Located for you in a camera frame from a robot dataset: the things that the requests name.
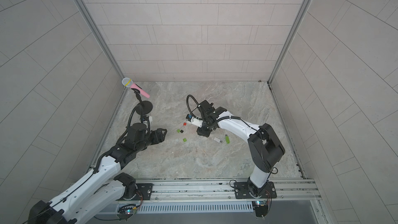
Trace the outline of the green usb drive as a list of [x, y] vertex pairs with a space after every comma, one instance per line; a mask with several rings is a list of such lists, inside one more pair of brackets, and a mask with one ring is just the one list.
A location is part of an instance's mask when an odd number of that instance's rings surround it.
[[227, 144], [230, 144], [230, 138], [229, 138], [229, 136], [227, 134], [225, 135], [225, 140], [226, 140]]

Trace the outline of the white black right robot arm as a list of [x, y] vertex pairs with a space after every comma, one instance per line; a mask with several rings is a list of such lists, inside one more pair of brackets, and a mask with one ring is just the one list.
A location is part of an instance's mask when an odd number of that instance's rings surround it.
[[186, 105], [189, 111], [187, 120], [197, 126], [199, 136], [207, 138], [212, 131], [221, 128], [247, 142], [255, 164], [247, 188], [254, 198], [264, 197], [274, 166], [285, 154], [285, 148], [274, 129], [267, 123], [257, 125], [246, 122], [223, 107], [214, 108], [207, 100], [199, 103], [192, 95], [187, 96]]

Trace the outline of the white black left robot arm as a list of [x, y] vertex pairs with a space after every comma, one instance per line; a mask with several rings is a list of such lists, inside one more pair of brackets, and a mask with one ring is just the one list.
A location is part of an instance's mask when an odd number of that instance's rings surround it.
[[29, 212], [28, 224], [85, 224], [116, 200], [143, 199], [134, 177], [123, 173], [137, 154], [148, 146], [162, 143], [166, 129], [151, 130], [153, 106], [149, 101], [137, 104], [132, 114], [140, 115], [137, 123], [130, 117], [125, 132], [110, 150], [98, 158], [80, 180], [49, 202], [39, 201]]

